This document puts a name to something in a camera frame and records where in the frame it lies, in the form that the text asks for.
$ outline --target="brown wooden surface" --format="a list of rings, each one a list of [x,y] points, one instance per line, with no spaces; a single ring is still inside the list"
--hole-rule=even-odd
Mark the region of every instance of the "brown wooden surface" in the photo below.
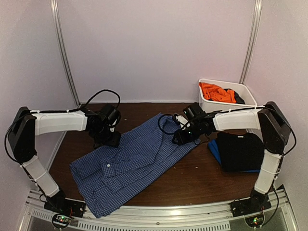
[[[119,106],[121,122],[116,130],[132,130],[161,113],[181,113],[187,103],[123,103]],[[102,104],[92,104],[99,110]],[[87,132],[66,134],[50,169],[50,174],[67,197],[83,200],[73,180],[69,164],[93,151],[93,140]],[[203,143],[126,205],[194,205],[247,197],[257,180],[255,173],[226,173]]]

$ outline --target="plaid fabric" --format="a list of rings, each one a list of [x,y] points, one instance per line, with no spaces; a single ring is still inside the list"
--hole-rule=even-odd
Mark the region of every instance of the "plaid fabric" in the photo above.
[[[158,127],[161,115],[123,134],[118,148],[103,146],[71,163],[79,192],[95,217],[120,208],[196,147],[193,142],[173,144],[173,135]],[[167,132],[180,128],[170,116],[160,125]]]

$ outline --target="robotic arm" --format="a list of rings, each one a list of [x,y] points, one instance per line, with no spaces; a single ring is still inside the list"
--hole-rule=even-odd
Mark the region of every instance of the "robotic arm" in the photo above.
[[[284,148],[291,133],[291,127],[277,104],[268,102],[254,109],[206,113],[198,103],[194,103],[183,111],[188,120],[179,115],[175,116],[175,120],[181,124],[181,129],[177,130],[173,137],[173,142],[178,145],[192,142],[203,134],[209,135],[215,131],[247,128],[261,130],[265,151],[260,174],[250,198],[234,201],[231,208],[234,217],[259,212],[261,207],[270,208],[267,194],[280,172]]]
[[[94,139],[94,147],[109,145],[118,147],[121,134],[114,131],[121,113],[107,104],[100,111],[87,108],[67,111],[30,111],[21,107],[8,132],[8,140],[16,162],[36,183],[47,199],[45,208],[76,217],[82,217],[84,203],[67,200],[63,190],[41,164],[35,150],[35,136],[57,131],[88,131]]]

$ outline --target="metal frame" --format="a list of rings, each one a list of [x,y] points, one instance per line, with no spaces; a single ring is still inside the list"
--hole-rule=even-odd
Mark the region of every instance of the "metal frame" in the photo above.
[[[251,63],[252,54],[253,54],[253,50],[255,47],[257,34],[259,30],[261,11],[262,11],[262,0],[256,0],[247,53],[246,53],[246,57],[245,57],[245,61],[244,61],[243,69],[242,69],[241,78],[239,81],[239,83],[241,84],[244,84],[247,78],[247,74],[248,74],[248,70],[249,70],[249,66]]]
[[[58,0],[51,0],[51,10],[52,10],[52,16],[53,16],[53,20],[55,24],[57,40],[58,40],[59,49],[60,49],[60,55],[61,55],[64,70],[65,70],[67,82],[71,90],[74,103],[76,106],[79,106],[80,101],[77,95],[76,87],[74,85],[74,81],[73,81],[73,77],[72,77],[71,69],[68,63],[68,58],[67,58],[66,49],[64,45],[64,39],[63,39],[59,10],[58,10]]]
[[[297,231],[298,227],[285,190],[278,190],[277,193],[279,207],[283,210],[288,230]],[[18,226],[19,231],[28,229],[32,217],[50,221],[53,216],[53,212],[44,209],[44,203],[39,200],[39,196],[40,192],[30,191],[24,215]],[[272,208],[267,211],[274,210],[277,204],[273,192],[269,194],[269,200]],[[70,227],[84,231],[228,231],[230,221],[243,218],[233,218],[230,202],[232,201],[166,207],[122,206],[112,214],[99,219],[96,219],[86,207],[83,218],[75,218]]]

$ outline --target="white panel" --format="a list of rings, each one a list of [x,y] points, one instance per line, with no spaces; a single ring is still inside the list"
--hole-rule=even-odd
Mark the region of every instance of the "white panel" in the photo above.
[[[23,170],[4,153],[4,132],[19,107],[65,109],[74,106],[65,79],[50,1],[0,0],[0,230],[16,230],[30,188]],[[36,139],[46,165],[59,133]]]
[[[255,1],[59,1],[79,99],[192,102],[198,79],[238,82]],[[94,102],[115,101],[104,93]]]
[[[308,2],[263,1],[246,84],[259,104],[275,101],[296,133],[298,145],[284,159],[278,180],[286,186],[301,231],[308,230],[307,74]]]

